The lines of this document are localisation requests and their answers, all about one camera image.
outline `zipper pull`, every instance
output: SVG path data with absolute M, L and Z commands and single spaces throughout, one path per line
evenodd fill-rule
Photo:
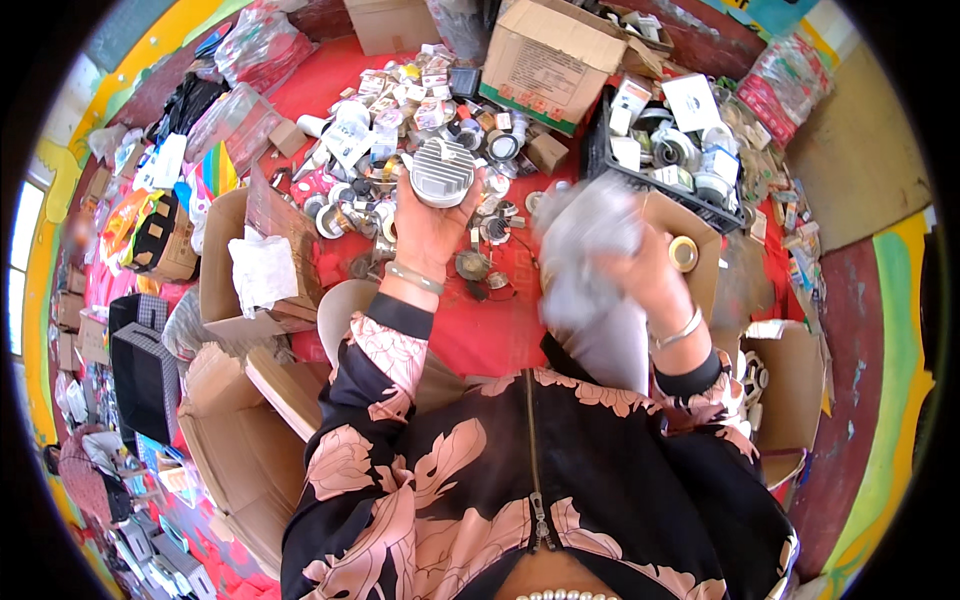
M 543 496 L 540 495 L 540 492 L 533 492 L 530 494 L 530 501 L 534 505 L 534 516 L 537 518 L 537 543 L 534 545 L 534 552 L 540 549 L 540 542 L 546 540 L 546 545 L 551 550 L 555 550 L 556 546 L 553 543 L 553 540 L 550 539 L 550 528 L 546 526 L 546 512 L 543 510 Z

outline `pearl necklace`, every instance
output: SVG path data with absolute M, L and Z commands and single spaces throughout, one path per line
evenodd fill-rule
M 517 596 L 516 600 L 619 600 L 616 596 L 607 596 L 602 593 L 596 595 L 588 591 L 577 591 L 572 589 L 567 591 L 563 588 L 548 589 L 544 592 L 535 591 L 529 596 Z

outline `black plastic bag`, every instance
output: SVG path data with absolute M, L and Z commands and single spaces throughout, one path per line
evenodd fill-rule
M 200 120 L 213 101 L 228 91 L 230 88 L 226 83 L 208 82 L 197 77 L 195 73 L 187 73 L 183 77 L 183 83 L 167 98 L 163 106 L 163 117 L 156 124 L 156 128 L 148 133 L 147 138 L 160 145 L 171 133 L 190 133 L 190 128 Z

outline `sleeve cuff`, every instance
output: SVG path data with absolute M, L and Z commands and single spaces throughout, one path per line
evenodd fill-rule
M 373 297 L 367 316 L 385 327 L 419 340 L 429 339 L 433 329 L 433 313 L 386 294 L 377 293 Z
M 716 383 L 723 365 L 716 352 L 711 352 L 704 364 L 682 375 L 664 375 L 654 368 L 657 385 L 665 396 L 690 397 L 702 394 Z

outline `zipper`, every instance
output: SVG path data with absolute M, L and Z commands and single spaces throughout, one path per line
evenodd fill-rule
M 530 427 L 530 470 L 534 476 L 534 492 L 530 494 L 530 504 L 533 506 L 537 524 L 534 526 L 534 535 L 530 536 L 530 546 L 527 551 L 531 554 L 540 550 L 540 543 L 546 540 L 550 550 L 557 546 L 550 537 L 550 528 L 546 524 L 546 511 L 543 509 L 543 495 L 540 493 L 540 469 L 537 467 L 537 430 L 534 427 L 534 383 L 530 370 L 523 370 L 523 380 L 527 389 L 527 425 Z

